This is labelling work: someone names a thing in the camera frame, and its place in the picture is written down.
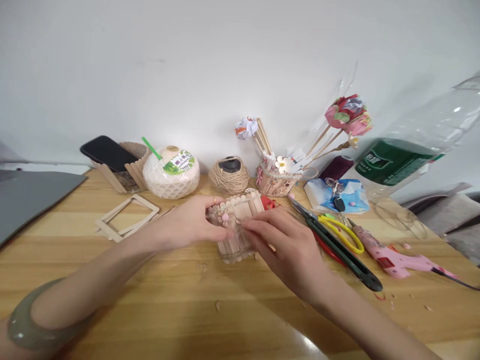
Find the phone holder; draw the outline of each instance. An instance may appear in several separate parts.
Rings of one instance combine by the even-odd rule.
[[[147,161],[147,158],[152,152],[145,145],[137,142],[127,141],[118,144],[130,154],[138,158],[135,162],[125,164],[126,171],[113,172],[105,164],[100,164],[93,160],[91,162],[119,193],[138,193],[147,190],[143,170],[145,161]]]

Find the popsicle stick pen holder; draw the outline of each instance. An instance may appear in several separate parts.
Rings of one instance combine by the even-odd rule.
[[[92,160],[93,165],[119,193],[138,193],[147,190],[143,169],[152,152],[137,142],[120,142],[119,145],[138,158],[135,162],[125,164],[126,171],[113,172],[107,165]]]
[[[233,195],[225,202],[208,208],[207,217],[213,225],[233,232],[231,238],[216,243],[218,256],[224,263],[233,264],[255,253],[241,223],[264,211],[260,196],[255,189],[247,189],[243,194]]]
[[[265,168],[262,162],[257,168],[256,187],[263,195],[283,198],[302,179],[302,174],[279,174]]]

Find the hot glue gun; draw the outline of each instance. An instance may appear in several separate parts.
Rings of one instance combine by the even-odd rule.
[[[374,258],[378,264],[392,278],[404,279],[411,274],[407,269],[419,270],[419,271],[433,271],[436,269],[449,277],[457,279],[457,276],[451,272],[445,270],[443,267],[438,266],[436,263],[431,262],[427,257],[423,255],[406,256],[393,251],[392,249],[381,244],[372,234],[365,230],[363,227],[356,225],[352,220],[348,219],[351,224],[351,229],[358,236],[363,243],[365,250]]]

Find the finger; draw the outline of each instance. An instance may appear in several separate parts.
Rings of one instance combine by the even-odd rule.
[[[247,220],[241,224],[245,230],[257,233],[263,241],[277,250],[284,249],[289,238],[272,224],[260,220]]]
[[[277,257],[272,248],[265,243],[256,233],[253,231],[245,231],[251,241],[251,244],[258,251],[260,256],[265,260],[270,269],[277,264]]]
[[[227,230],[222,226],[215,226],[210,223],[207,223],[202,230],[201,237],[203,240],[208,240],[208,241],[218,243],[233,237],[233,235],[234,234],[231,230]]]
[[[272,224],[285,235],[293,237],[298,232],[297,224],[295,224],[298,221],[293,219],[285,210],[277,209],[279,208],[259,212],[253,219]]]
[[[213,205],[218,205],[224,203],[225,199],[221,196],[209,195],[209,196],[196,196],[198,202],[202,205],[205,205],[205,209],[212,207]]]

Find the left hand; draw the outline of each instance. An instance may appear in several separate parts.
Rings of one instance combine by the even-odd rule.
[[[184,248],[198,241],[221,242],[233,236],[231,230],[212,225],[205,210],[224,202],[220,196],[194,196],[158,220],[132,235],[148,251],[158,253]]]

